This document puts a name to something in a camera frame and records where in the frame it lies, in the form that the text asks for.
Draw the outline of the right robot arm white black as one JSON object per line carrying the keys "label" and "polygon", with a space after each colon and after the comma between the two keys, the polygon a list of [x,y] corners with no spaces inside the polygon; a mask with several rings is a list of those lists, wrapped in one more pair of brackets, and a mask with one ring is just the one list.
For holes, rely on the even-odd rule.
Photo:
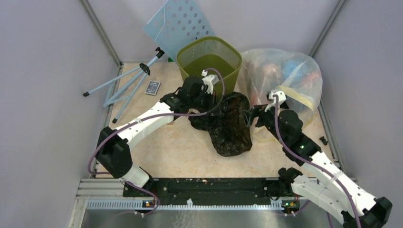
{"label": "right robot arm white black", "polygon": [[302,169],[314,174],[317,182],[295,168],[279,173],[279,191],[285,196],[302,196],[332,215],[345,228],[381,228],[391,214],[393,204],[386,197],[368,193],[302,132],[303,122],[293,110],[265,111],[256,105],[247,115],[251,123],[265,127],[282,145],[286,156]]}

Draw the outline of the black trash bag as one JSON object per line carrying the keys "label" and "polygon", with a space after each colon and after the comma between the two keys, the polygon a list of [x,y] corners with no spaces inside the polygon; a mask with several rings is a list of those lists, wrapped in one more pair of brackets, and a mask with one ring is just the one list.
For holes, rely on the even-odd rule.
{"label": "black trash bag", "polygon": [[193,128],[207,131],[218,155],[234,157],[251,150],[249,100],[239,92],[226,94],[211,115],[189,117]]}

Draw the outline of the yellow translucent trash bag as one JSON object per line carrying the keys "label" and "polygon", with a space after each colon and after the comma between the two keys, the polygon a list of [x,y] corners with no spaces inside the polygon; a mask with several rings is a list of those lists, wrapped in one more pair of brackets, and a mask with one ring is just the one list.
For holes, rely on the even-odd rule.
{"label": "yellow translucent trash bag", "polygon": [[319,90],[318,94],[314,92],[313,95],[309,95],[307,90],[296,89],[285,85],[278,85],[273,89],[268,89],[265,95],[261,95],[259,97],[257,97],[257,93],[254,92],[254,97],[251,98],[251,101],[253,101],[255,105],[266,106],[266,103],[263,102],[263,98],[267,98],[268,103],[274,103],[270,100],[271,92],[278,91],[282,92],[280,98],[285,98],[284,102],[279,103],[280,105],[285,105],[285,107],[280,108],[280,110],[290,109],[295,111],[303,123],[302,129],[304,130],[314,119],[314,112],[319,104],[321,90]]}

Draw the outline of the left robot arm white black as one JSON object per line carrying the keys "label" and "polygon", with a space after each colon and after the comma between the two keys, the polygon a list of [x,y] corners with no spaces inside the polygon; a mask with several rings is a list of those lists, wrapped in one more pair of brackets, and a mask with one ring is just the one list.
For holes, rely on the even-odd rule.
{"label": "left robot arm white black", "polygon": [[214,86],[223,82],[218,75],[204,78],[189,76],[175,92],[164,95],[153,107],[115,129],[105,127],[98,139],[95,158],[115,179],[128,181],[140,196],[152,192],[151,176],[133,163],[131,150],[152,132],[192,108],[198,116],[211,112],[216,105]]}

